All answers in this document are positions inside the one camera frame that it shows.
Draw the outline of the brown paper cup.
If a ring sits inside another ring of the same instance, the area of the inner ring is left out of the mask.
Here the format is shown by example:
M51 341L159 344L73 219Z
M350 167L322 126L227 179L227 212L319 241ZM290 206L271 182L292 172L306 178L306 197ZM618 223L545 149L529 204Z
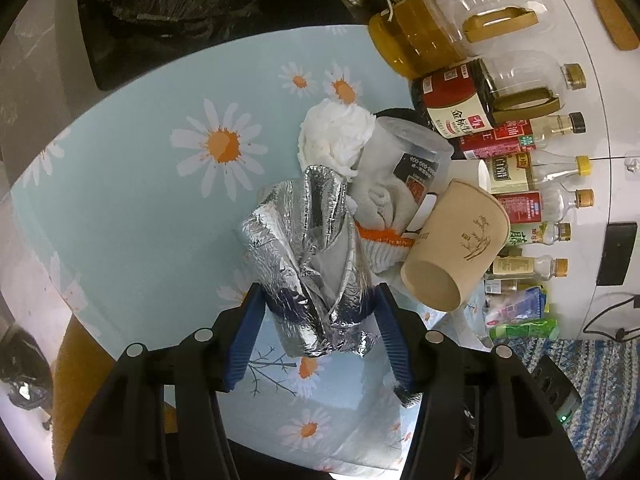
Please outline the brown paper cup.
M401 281L427 307L456 310L470 298L509 233L509 217L494 196L451 180L400 269Z

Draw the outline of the silver foil bag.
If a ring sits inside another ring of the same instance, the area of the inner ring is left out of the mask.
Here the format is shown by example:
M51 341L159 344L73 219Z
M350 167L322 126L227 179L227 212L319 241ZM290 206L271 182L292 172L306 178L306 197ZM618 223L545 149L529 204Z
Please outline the silver foil bag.
M364 356L373 348L371 272L345 177L312 165L265 188L239 238L289 356Z

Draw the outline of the grey glove orange cuff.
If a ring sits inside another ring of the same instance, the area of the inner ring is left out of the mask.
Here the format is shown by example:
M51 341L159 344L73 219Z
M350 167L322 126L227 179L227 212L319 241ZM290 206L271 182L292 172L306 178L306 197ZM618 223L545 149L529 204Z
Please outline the grey glove orange cuff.
M368 196L360 200L356 227L370 269L380 274L406 260L419 228L411 226L418 205L411 194Z

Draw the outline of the clear plastic cup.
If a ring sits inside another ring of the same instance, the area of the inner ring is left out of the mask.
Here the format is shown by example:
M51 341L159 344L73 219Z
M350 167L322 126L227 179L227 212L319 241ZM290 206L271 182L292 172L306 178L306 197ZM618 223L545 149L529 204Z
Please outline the clear plastic cup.
M357 223L370 231L405 232L425 195L444 185L452 154L454 148L429 128L376 118L349 187Z

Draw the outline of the white paper tissue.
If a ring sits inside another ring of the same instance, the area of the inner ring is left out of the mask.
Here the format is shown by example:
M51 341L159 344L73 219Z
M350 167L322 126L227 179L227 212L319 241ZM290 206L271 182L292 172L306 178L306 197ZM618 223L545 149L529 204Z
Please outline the white paper tissue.
M300 169L326 166L347 180L354 180L358 160L375 124L375 116L358 104L324 99L308 110L300 124L297 153Z

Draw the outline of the black kitchen sink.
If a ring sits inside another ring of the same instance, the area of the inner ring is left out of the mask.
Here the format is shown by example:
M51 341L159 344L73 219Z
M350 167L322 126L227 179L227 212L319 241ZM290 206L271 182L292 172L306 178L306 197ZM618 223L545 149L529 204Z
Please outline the black kitchen sink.
M77 6L91 73L102 91L217 44L364 21L344 0L77 0Z

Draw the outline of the green plastic packet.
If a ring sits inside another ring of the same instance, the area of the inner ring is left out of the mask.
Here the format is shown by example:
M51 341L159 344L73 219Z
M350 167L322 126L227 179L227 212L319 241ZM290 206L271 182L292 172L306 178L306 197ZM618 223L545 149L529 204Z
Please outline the green plastic packet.
M560 328L555 318L536 318L519 323L500 324L489 329L492 340L506 338L544 338L555 340Z

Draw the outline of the blue woven mat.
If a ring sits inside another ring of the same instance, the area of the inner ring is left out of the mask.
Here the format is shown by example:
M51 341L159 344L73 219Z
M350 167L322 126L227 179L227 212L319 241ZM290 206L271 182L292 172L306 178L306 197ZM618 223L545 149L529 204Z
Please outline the blue woven mat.
M548 356L577 389L582 406L565 430L586 477L600 478L638 426L638 341L513 338L503 343L529 370Z

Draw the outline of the yellow label small bottle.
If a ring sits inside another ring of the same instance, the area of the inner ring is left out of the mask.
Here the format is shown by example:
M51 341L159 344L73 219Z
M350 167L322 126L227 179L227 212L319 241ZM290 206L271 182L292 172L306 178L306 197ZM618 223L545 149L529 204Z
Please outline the yellow label small bottle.
M568 260L540 257L498 257L487 271L488 278L517 278L518 280L549 281L552 278L565 278L568 273Z

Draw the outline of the green label small bottle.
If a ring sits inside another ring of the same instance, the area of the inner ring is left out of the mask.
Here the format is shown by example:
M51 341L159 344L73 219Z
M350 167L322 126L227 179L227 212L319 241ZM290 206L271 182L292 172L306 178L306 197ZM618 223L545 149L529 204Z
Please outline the green label small bottle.
M512 226L508 246L531 244L553 245L556 242L568 242L572 238L572 226L567 222L522 223Z

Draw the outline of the daisy print blue tablecloth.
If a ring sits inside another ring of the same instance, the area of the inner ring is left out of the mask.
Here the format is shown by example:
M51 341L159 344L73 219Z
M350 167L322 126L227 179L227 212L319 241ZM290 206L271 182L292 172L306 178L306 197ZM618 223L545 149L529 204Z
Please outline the daisy print blue tablecloth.
M238 306L252 278L236 237L267 185L300 174L298 135L324 99L372 112L409 86L362 26L228 42L111 94L63 130L14 185L29 245L112 356L178 344ZM340 478L396 479L418 412L386 352L292 358L271 316L243 379L218 398L228 437Z

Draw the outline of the red label vinegar bottle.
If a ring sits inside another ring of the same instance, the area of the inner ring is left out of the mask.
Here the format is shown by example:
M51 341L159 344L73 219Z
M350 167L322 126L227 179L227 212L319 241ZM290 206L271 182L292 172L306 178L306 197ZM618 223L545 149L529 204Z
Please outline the red label vinegar bottle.
M500 194L496 196L512 224L560 222L571 209L594 205L590 188L570 191L562 185L539 191Z

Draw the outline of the yellow cap clear bottle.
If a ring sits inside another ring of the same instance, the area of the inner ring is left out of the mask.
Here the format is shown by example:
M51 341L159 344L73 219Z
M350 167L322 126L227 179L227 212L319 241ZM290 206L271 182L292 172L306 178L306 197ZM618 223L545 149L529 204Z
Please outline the yellow cap clear bottle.
M536 150L499 155L485 160L491 194L537 191L552 183L591 174L587 155L563 156Z

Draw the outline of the red label sauce bottle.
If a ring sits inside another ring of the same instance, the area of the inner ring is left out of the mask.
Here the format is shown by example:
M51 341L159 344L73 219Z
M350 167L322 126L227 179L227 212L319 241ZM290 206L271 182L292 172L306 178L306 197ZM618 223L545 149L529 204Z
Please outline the red label sauce bottle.
M452 145L457 158L488 159L535 151L555 139L586 131L584 115L573 112L505 122L495 129L460 136L452 140Z

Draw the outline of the dark soy sauce jug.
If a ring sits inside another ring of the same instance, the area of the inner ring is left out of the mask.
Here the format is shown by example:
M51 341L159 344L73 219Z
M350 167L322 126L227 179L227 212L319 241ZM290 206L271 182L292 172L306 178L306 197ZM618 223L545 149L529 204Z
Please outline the dark soy sauce jug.
M567 92L586 87L580 64L561 64L546 52L516 50L416 78L411 97L428 128L455 139L552 115L563 107Z

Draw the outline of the large cooking oil jug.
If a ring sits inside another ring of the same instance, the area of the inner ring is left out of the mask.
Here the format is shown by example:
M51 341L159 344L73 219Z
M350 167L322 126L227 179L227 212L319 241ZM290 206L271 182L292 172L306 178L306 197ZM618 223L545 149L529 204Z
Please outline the large cooking oil jug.
M551 0L402 0L373 15L368 32L396 73L416 79L548 32L553 22Z

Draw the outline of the black wall socket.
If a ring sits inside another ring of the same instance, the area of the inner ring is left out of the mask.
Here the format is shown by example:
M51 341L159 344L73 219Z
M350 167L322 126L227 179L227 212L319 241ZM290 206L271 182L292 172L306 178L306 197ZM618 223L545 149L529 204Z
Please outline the black wall socket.
M597 276L598 286L624 284L634 253L637 233L637 222L610 222L606 226Z

